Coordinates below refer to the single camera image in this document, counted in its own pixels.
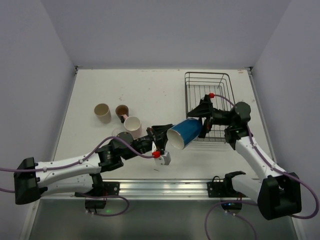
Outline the clear glass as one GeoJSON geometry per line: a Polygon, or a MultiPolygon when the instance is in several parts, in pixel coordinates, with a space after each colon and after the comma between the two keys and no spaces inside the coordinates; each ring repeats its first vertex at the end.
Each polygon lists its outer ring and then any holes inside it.
{"type": "Polygon", "coordinates": [[[124,130],[121,128],[121,127],[118,127],[118,128],[115,128],[113,131],[112,131],[112,136],[114,137],[117,137],[120,133],[122,133],[124,130]]]}

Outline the pink cup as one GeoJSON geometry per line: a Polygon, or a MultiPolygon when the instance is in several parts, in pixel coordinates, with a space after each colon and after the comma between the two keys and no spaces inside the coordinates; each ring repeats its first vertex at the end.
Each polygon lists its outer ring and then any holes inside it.
{"type": "Polygon", "coordinates": [[[141,120],[136,116],[128,116],[123,114],[121,116],[124,119],[123,125],[128,133],[132,135],[134,139],[137,139],[142,134],[142,123],[141,120]]]}

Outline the blue mug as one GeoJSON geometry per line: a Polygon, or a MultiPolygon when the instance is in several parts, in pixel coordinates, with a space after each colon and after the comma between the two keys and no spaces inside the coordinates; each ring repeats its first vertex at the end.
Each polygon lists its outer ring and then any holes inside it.
{"type": "Polygon", "coordinates": [[[202,123],[195,118],[188,118],[171,127],[167,133],[169,143],[178,150],[183,150],[202,130],[202,123]]]}

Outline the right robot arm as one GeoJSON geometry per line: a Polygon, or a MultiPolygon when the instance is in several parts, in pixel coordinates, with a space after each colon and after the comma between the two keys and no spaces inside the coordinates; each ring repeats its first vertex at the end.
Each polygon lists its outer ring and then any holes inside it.
{"type": "Polygon", "coordinates": [[[231,110],[217,109],[212,103],[215,97],[213,93],[206,94],[186,116],[202,122],[199,138],[204,138],[213,125],[225,126],[225,141],[258,177],[253,180],[242,171],[227,173],[223,179],[225,191],[242,193],[250,198],[266,220],[300,213],[302,200],[298,177],[295,173],[286,173],[259,147],[248,127],[251,107],[240,101],[232,104],[231,110]]]}

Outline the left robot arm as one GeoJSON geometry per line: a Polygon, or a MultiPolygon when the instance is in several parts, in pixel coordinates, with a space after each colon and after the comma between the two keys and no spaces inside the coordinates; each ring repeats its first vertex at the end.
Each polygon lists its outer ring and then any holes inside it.
{"type": "Polygon", "coordinates": [[[58,193],[74,192],[97,197],[106,195],[101,174],[124,166],[124,161],[141,157],[168,165],[167,131],[172,124],[154,125],[135,139],[127,131],[107,137],[91,152],[59,161],[35,162],[24,159],[14,171],[16,205],[33,203],[58,193]]]}

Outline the beige cup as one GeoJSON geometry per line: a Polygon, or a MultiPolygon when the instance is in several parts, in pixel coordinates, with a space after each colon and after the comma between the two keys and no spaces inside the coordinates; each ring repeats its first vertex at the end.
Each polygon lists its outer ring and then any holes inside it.
{"type": "Polygon", "coordinates": [[[103,124],[108,124],[111,122],[111,111],[107,104],[99,103],[94,108],[94,114],[100,122],[103,124]]]}

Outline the dark brown mug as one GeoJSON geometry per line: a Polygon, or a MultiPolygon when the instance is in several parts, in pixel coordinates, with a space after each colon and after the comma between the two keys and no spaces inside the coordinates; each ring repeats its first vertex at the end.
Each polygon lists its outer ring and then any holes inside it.
{"type": "Polygon", "coordinates": [[[126,117],[129,116],[129,108],[124,104],[118,105],[115,109],[115,113],[119,118],[120,122],[123,124],[125,122],[126,117]]]}

